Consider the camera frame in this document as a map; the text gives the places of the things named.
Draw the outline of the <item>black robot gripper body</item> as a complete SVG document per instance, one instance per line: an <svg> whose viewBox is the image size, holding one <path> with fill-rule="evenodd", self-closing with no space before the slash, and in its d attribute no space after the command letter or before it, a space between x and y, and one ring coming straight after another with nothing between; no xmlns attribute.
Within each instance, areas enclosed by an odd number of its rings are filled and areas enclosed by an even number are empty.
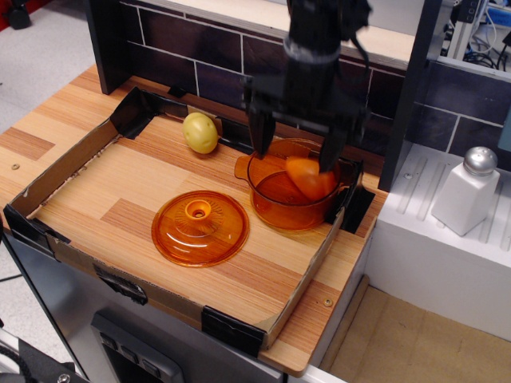
<svg viewBox="0 0 511 383"><path fill-rule="evenodd" d="M244 108L270 113L275 123L300 125L326 135L330 127L347 127L348 138L362 138L370 110L339 86L339 53L287 58L281 73L256 74L244 80Z"/></svg>

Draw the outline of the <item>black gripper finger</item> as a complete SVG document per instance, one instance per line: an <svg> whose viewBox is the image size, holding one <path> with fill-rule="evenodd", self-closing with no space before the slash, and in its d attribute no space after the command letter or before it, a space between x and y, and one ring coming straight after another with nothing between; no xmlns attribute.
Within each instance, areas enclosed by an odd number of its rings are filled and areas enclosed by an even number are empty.
<svg viewBox="0 0 511 383"><path fill-rule="evenodd" d="M330 127L319 153L319 172L330 172L338 161L350 134L347 127Z"/></svg>
<svg viewBox="0 0 511 383"><path fill-rule="evenodd" d="M263 159L275 134L275 119L270 113L250 110L248 127L255 155Z"/></svg>

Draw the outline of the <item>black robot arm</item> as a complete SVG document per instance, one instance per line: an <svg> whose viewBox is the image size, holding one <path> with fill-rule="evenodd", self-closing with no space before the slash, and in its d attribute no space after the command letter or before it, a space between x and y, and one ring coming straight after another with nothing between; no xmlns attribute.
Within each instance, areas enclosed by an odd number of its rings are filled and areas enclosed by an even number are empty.
<svg viewBox="0 0 511 383"><path fill-rule="evenodd" d="M323 135L320 172L333 169L345 143L361 140L368 108L339 88L341 44L368 55L357 32L368 25L366 1L289 1L290 27L283 40L287 62L279 75L244 80L243 102L252 147L264 158L283 121Z"/></svg>

